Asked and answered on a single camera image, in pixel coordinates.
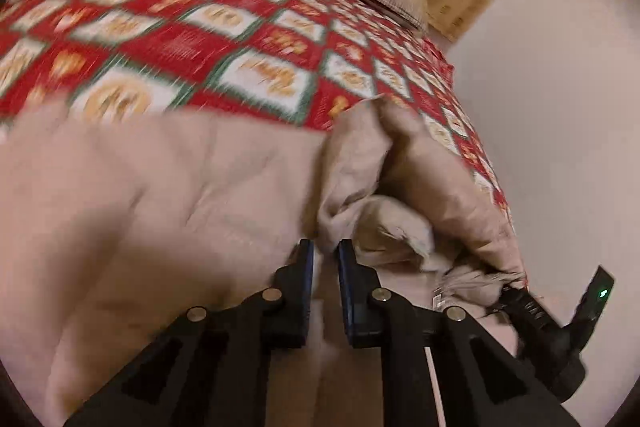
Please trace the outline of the beige quilted puffer jacket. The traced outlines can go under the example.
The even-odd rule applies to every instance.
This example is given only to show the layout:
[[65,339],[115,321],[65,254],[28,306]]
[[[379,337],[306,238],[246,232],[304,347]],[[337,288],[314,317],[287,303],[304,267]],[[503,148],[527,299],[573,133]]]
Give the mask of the beige quilted puffer jacket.
[[54,100],[1,141],[1,360],[59,426],[179,314],[262,289],[308,237],[422,301],[493,305],[525,269],[460,157],[387,95],[329,132],[207,109],[96,124]]

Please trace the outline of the red patchwork bear bedspread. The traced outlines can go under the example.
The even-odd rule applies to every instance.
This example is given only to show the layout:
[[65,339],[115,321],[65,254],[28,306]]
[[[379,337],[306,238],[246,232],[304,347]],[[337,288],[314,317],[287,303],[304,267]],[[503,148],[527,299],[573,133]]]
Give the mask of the red patchwork bear bedspread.
[[92,121],[190,107],[326,131],[387,94],[506,209],[453,72],[431,40],[367,0],[8,0],[1,10],[3,128],[63,93]]

